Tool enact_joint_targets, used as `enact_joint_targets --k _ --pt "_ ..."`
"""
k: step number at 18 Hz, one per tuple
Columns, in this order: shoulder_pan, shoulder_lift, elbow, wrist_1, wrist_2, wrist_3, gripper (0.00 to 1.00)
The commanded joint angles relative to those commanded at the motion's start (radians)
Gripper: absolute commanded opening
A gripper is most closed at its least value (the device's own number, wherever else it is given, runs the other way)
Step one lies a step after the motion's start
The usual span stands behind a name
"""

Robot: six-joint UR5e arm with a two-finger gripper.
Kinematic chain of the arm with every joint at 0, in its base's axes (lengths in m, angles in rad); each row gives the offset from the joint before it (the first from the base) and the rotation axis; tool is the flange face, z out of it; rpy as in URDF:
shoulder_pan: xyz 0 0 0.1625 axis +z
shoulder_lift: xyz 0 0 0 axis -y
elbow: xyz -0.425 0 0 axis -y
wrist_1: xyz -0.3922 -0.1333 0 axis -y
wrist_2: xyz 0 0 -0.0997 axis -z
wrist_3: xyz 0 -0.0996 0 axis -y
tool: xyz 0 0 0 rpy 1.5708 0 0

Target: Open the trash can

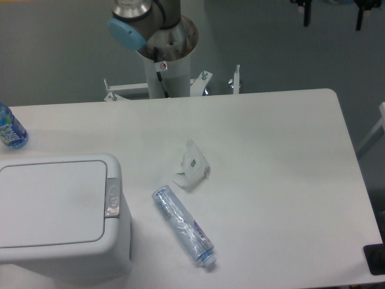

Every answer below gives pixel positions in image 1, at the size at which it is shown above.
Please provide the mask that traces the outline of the silver robot arm blue cap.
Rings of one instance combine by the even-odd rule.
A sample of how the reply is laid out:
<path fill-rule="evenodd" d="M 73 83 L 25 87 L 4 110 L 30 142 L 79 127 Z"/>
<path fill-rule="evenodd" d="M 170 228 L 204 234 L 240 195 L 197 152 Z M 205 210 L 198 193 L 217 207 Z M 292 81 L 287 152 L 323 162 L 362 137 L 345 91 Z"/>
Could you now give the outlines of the silver robot arm blue cap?
<path fill-rule="evenodd" d="M 125 48 L 154 61 L 180 60 L 195 50 L 199 33 L 181 2 L 113 1 L 109 33 Z"/>

